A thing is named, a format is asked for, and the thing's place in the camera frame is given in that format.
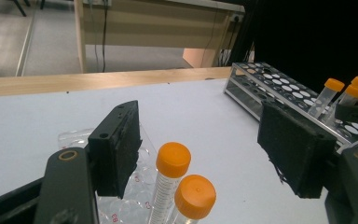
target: black curtain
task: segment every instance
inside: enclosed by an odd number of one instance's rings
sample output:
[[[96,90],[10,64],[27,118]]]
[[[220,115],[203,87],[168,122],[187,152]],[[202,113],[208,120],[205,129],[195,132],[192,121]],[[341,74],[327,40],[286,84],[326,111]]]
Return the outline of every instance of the black curtain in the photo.
[[[329,77],[349,84],[358,76],[358,0],[266,0],[255,60],[316,92]]]

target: desk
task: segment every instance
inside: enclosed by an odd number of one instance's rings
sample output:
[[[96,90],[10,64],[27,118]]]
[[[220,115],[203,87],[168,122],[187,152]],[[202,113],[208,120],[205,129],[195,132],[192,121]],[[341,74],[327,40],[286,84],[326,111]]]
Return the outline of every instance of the desk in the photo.
[[[145,80],[158,73],[167,79]],[[200,80],[168,83],[176,73]],[[228,75],[229,68],[96,74],[102,86],[88,86],[91,75],[25,77],[18,80],[30,80],[32,86],[12,92],[2,87],[21,84],[0,78],[0,195],[44,174],[48,157],[58,150],[59,133],[96,127],[114,106],[138,100],[140,121],[154,148],[183,143],[192,153],[188,174],[214,183],[217,201],[201,223],[326,224],[325,191],[320,200],[301,200],[281,184],[256,142],[257,120],[223,93]],[[104,86],[131,77],[125,88]],[[132,85],[142,79],[150,85]]]
[[[75,0],[82,73],[87,73],[85,45],[101,45],[103,40],[103,7],[94,6],[92,11],[94,22],[90,6]],[[107,13],[106,45],[186,48],[184,58],[190,65],[211,67],[232,32],[231,45],[235,42],[237,31],[230,17],[236,11],[244,13],[243,7],[208,0],[113,0]]]

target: white table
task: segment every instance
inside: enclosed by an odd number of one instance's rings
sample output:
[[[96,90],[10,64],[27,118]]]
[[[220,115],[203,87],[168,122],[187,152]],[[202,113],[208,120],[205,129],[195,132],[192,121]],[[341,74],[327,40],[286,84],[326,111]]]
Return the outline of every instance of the white table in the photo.
[[[302,200],[281,184],[256,142],[257,120],[223,93],[225,83],[0,96],[0,195],[44,174],[59,133],[96,127],[114,106],[138,100],[154,148],[183,143],[192,153],[188,174],[213,182],[217,201],[200,223],[327,223],[326,191]]]

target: power outlet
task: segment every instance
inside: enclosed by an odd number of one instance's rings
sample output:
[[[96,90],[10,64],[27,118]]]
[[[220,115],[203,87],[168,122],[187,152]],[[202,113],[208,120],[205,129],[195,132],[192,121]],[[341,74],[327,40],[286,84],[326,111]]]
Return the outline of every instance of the power outlet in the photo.
[[[83,0],[84,4],[92,3],[94,6],[104,6],[105,1],[109,7],[112,6],[112,0]]]

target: test tube rack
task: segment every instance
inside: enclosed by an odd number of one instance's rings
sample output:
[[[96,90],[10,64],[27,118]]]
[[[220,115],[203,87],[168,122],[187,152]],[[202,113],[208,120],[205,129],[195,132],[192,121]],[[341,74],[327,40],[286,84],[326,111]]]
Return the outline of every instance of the test tube rack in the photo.
[[[337,138],[336,150],[358,147],[358,123],[336,120],[328,125],[322,122],[326,109],[315,119],[307,112],[318,93],[290,78],[267,63],[234,63],[227,80],[225,93],[260,120],[262,102],[276,106],[290,106]]]

